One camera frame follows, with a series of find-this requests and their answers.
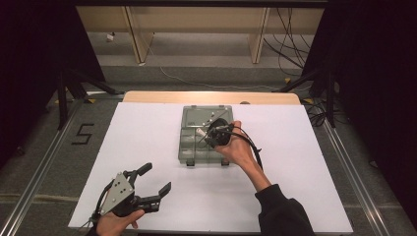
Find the aluminum rail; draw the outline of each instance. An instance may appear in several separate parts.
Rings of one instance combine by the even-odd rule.
[[[18,202],[16,203],[14,209],[8,216],[5,221],[4,227],[0,233],[2,236],[14,236],[18,231],[22,221],[25,218],[26,213],[30,208],[30,204],[39,190],[55,156],[62,145],[63,140],[65,139],[68,130],[71,128],[73,123],[73,118],[76,115],[77,111],[83,104],[82,99],[77,99],[73,103],[73,106],[70,110],[69,119],[67,123],[63,126],[61,130],[55,135],[51,145],[49,146],[46,154],[44,155],[42,161],[37,166],[36,171],[30,179],[26,189],[21,194]]]

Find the black metal device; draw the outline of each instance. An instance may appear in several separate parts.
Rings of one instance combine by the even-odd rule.
[[[136,178],[138,175],[142,176],[151,169],[152,164],[149,162],[137,170],[118,173],[116,178],[101,193],[94,214],[92,215],[92,221],[99,219],[101,215],[105,215],[110,211],[119,217],[127,216],[138,209],[143,209],[145,213],[159,211],[160,201],[171,190],[171,182],[160,189],[156,196],[144,198],[135,196]]]
[[[212,148],[216,146],[225,146],[230,141],[230,133],[233,131],[234,126],[228,124],[226,120],[222,118],[216,119],[208,127],[207,136],[205,141]]]

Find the gray plastic case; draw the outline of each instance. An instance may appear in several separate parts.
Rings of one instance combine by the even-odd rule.
[[[217,118],[223,118],[228,123],[232,122],[232,107],[227,105],[184,106],[178,151],[180,163],[188,166],[194,166],[196,163],[228,164],[221,154],[206,144],[204,136],[197,133],[199,128],[206,132],[209,124]]]

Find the black panel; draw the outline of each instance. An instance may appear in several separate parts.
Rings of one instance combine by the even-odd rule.
[[[0,8],[0,167],[44,111],[63,68],[104,80],[75,7],[9,2]]]
[[[340,97],[417,228],[416,8],[378,1],[343,67]]]

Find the handheld controller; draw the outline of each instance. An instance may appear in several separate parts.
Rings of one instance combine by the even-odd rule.
[[[218,118],[210,124],[205,138],[208,145],[212,148],[215,146],[225,146],[229,143],[231,132],[234,126],[222,118]]]

